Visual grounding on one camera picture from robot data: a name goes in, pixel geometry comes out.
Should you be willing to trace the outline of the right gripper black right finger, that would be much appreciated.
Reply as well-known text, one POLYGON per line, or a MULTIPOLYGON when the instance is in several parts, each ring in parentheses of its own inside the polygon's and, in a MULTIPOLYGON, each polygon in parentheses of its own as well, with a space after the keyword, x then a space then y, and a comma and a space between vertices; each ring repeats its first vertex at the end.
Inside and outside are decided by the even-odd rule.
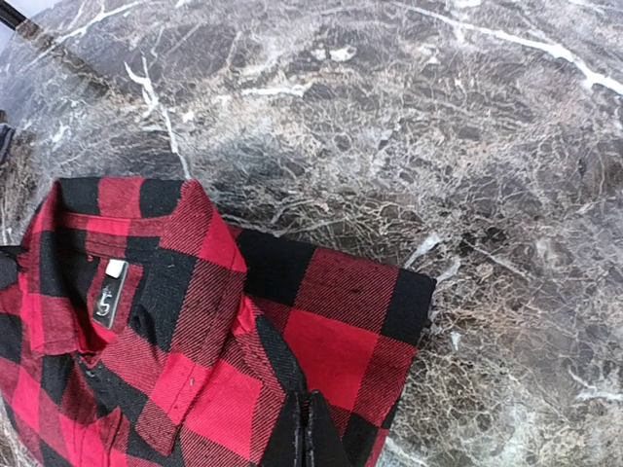
POLYGON ((327 402, 317 390, 309 399, 304 453, 307 467, 351 466, 327 402))

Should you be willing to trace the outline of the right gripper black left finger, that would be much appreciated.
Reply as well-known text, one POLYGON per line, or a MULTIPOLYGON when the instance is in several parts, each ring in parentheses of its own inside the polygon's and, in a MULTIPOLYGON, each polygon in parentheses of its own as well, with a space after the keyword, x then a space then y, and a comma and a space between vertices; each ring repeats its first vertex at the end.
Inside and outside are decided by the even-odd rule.
POLYGON ((303 465, 303 426, 299 394, 290 391, 272 433, 272 465, 303 465))

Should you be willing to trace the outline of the red black plaid shirt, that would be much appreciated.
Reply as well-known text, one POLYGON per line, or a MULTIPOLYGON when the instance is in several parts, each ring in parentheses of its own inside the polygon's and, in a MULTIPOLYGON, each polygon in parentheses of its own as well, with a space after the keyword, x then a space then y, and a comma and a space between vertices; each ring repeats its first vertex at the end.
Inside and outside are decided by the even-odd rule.
POLYGON ((273 466, 290 391, 383 448, 433 278, 227 225, 195 181, 61 179, 1 250, 1 393, 44 466, 273 466))

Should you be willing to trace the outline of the right black frame post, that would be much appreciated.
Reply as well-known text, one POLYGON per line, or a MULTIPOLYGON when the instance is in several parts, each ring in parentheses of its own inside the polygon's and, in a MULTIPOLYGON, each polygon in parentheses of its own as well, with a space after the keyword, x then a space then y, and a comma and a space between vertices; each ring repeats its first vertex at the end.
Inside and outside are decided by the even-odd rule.
POLYGON ((5 0, 0 0, 0 21, 3 25, 15 30, 26 17, 5 0))

